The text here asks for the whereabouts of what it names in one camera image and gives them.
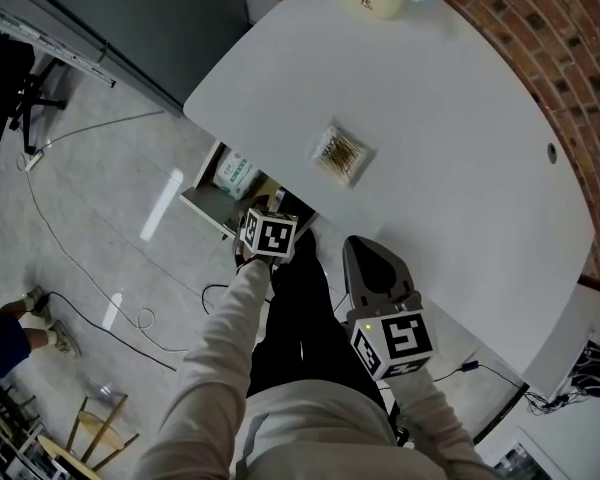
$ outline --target tiled floor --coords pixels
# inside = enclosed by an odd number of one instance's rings
[[[68,95],[70,103],[64,112],[46,112],[37,119],[34,130],[41,144],[77,129],[160,110],[130,89],[110,89],[68,69],[58,73],[54,83],[51,93]],[[167,348],[187,348],[207,318],[202,289],[233,278],[231,243],[177,197],[153,237],[145,241],[140,234],[165,186],[181,176],[187,188],[212,144],[213,138],[193,123],[164,113],[96,128],[48,148],[29,175],[30,188],[17,167],[21,135],[7,131],[0,146],[0,306],[40,284],[65,295],[101,325],[109,307],[102,290],[107,297],[119,294],[121,310],[133,321],[142,308],[151,308],[156,322],[147,333]],[[61,245],[36,210],[32,192]],[[344,319],[345,237],[323,219],[314,229],[332,301]],[[210,310],[220,294],[218,289],[208,292]],[[37,395],[35,409],[47,432],[60,442],[67,439],[85,393],[95,396],[102,385],[127,393],[123,437],[132,431],[142,437],[102,471],[104,478],[126,478],[155,434],[175,375],[92,329],[61,300],[52,299],[51,311],[71,329],[82,357],[68,360],[53,349],[38,351],[16,368],[13,380]],[[507,374],[473,336],[442,311],[432,311],[441,348],[431,364],[434,376],[448,373],[474,354]],[[25,324],[35,323],[25,319]],[[178,363],[179,354],[158,350],[119,315],[111,331],[160,361]],[[501,382],[479,370],[456,375],[441,387],[467,425],[479,429],[488,413],[510,395],[511,389]],[[383,393],[389,396],[388,390]]]

